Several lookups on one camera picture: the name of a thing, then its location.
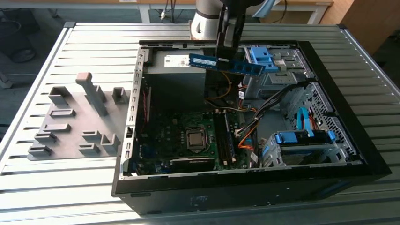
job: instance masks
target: motherboard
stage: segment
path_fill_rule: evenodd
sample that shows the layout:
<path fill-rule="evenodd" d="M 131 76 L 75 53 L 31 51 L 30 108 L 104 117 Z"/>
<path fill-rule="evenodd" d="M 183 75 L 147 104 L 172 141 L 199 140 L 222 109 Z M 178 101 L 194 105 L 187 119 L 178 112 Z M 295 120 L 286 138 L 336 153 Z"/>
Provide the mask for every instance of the motherboard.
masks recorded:
<path fill-rule="evenodd" d="M 243 169 L 248 153 L 234 138 L 239 112 L 154 113 L 132 169 L 140 175 Z"/>

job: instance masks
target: blue ram stick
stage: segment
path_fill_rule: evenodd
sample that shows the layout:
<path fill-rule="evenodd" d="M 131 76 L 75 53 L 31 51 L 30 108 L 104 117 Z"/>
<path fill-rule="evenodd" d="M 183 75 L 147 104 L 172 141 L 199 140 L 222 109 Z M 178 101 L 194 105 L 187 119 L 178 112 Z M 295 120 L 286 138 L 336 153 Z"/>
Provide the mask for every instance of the blue ram stick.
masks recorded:
<path fill-rule="evenodd" d="M 248 75 L 248 76 L 262 76 L 262 73 L 266 69 L 266 66 L 251 64 L 248 62 L 238 61 L 238 60 L 230 60 L 230 63 L 232 64 L 232 69 L 230 70 L 220 70 L 218 69 L 218 58 L 212 56 L 206 55 L 198 55 L 198 54 L 190 54 L 190 66 L 211 69 L 222 72 L 228 72 L 232 74 L 240 74 L 240 75 Z"/>

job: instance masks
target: aluminum profile table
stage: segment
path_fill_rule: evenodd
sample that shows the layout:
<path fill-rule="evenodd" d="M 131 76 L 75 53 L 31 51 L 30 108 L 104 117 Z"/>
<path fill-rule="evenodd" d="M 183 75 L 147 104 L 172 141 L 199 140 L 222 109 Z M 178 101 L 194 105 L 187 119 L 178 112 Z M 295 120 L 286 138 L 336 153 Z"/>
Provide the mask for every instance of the aluminum profile table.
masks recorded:
<path fill-rule="evenodd" d="M 64 28 L 0 144 L 0 222 L 7 224 L 399 224 L 400 92 L 347 30 L 338 26 L 248 24 L 246 40 L 311 41 L 392 175 L 328 199 L 266 207 L 140 217 L 111 197 L 114 157 L 30 161 L 54 86 L 80 90 L 92 72 L 104 91 L 132 86 L 139 40 L 190 39 L 187 24 L 78 23 Z"/>

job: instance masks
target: yellow wire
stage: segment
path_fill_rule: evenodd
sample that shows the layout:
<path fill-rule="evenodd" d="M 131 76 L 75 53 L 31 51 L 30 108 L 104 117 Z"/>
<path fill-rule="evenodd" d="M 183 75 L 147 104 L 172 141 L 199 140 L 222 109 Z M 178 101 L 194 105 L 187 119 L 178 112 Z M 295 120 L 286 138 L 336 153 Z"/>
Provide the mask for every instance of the yellow wire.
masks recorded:
<path fill-rule="evenodd" d="M 226 76 L 227 81 L 228 81 L 228 85 L 230 85 L 230 86 L 228 86 L 228 90 L 227 90 L 226 94 L 223 94 L 222 96 L 218 96 L 218 97 L 207 97 L 207 98 L 206 98 L 207 100 L 215 100 L 215 99 L 223 98 L 223 97 L 226 97 L 226 95 L 228 95 L 230 92 L 231 92 L 231 88 L 232 88 L 232 86 L 231 86 L 231 80 L 230 80 L 227 74 L 226 74 L 224 72 L 222 72 L 222 73 L 223 73 L 223 75 Z"/>

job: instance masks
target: workbench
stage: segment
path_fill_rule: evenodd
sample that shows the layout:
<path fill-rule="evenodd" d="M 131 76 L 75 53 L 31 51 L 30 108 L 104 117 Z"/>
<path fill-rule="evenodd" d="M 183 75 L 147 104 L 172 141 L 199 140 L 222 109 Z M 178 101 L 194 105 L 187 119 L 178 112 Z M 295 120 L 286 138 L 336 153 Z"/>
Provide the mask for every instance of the workbench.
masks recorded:
<path fill-rule="evenodd" d="M 247 24 L 244 40 L 308 40 L 391 167 L 392 175 L 323 201 L 140 217 L 111 196 L 114 157 L 30 161 L 54 86 L 83 91 L 92 72 L 103 91 L 131 90 L 140 40 L 190 39 L 188 24 L 78 23 L 64 28 L 0 144 L 0 222 L 32 224 L 399 224 L 400 91 L 346 29 Z"/>
<path fill-rule="evenodd" d="M 319 24 L 328 6 L 334 0 L 287 0 L 287 11 L 311 11 L 308 24 Z M 196 9 L 196 0 L 178 0 L 176 9 Z M 3 8 L 108 8 L 108 9 L 139 9 L 143 23 L 151 22 L 150 10 L 164 9 L 166 0 L 4 0 Z M 282 1 L 272 10 L 284 11 L 284 2 Z"/>

